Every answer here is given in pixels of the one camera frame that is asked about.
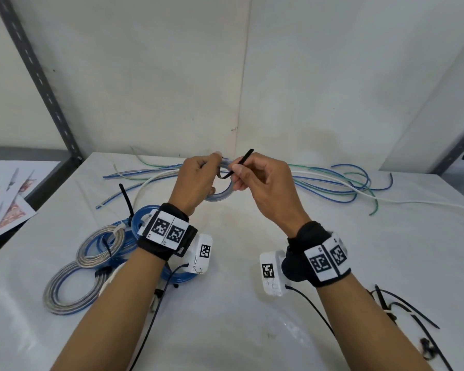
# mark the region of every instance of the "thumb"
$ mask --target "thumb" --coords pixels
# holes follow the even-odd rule
[[[263,185],[259,178],[256,177],[253,171],[248,167],[245,167],[241,164],[234,164],[232,165],[232,170],[239,176],[239,178],[249,187],[252,192]]]

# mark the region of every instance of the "qr code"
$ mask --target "qr code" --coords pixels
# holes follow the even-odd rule
[[[336,245],[333,249],[330,250],[333,260],[340,266],[343,262],[347,260],[347,256],[342,251],[340,245]]]
[[[261,268],[263,270],[263,277],[266,279],[269,279],[271,277],[275,277],[275,274],[273,273],[273,264],[261,264]]]
[[[184,235],[184,229],[181,229],[178,226],[172,225],[169,231],[169,235],[167,236],[167,239],[169,239],[170,241],[179,243],[183,235]]]
[[[209,258],[210,250],[211,250],[211,246],[201,245],[201,251],[199,252],[199,256],[202,258]]]
[[[320,273],[323,271],[327,271],[332,268],[330,262],[325,255],[318,255],[312,258],[309,258],[311,265],[315,268],[315,272]]]
[[[162,220],[161,218],[157,218],[155,224],[153,225],[153,228],[151,228],[151,231],[159,235],[165,235],[165,232],[167,231],[169,226],[169,222]]]

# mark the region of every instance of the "white plastic device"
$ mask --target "white plastic device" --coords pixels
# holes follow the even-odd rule
[[[285,285],[290,285],[291,281],[282,272],[282,262],[285,259],[285,251],[269,251],[261,253],[261,279],[263,289],[268,295],[277,297],[287,293]]]
[[[189,266],[182,268],[182,271],[204,274],[208,270],[212,246],[213,239],[210,235],[198,234],[183,257],[183,262],[189,263]]]

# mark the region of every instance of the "forearm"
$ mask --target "forearm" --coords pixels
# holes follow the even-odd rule
[[[432,370],[352,274],[317,290],[352,371]]]
[[[136,249],[86,312],[51,371],[125,371],[164,263]]]

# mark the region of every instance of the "white cable tie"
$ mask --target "white cable tie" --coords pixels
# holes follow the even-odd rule
[[[115,229],[113,229],[112,233],[115,234],[117,233],[120,229],[125,229],[126,228],[126,225],[124,223],[120,223],[118,224]]]

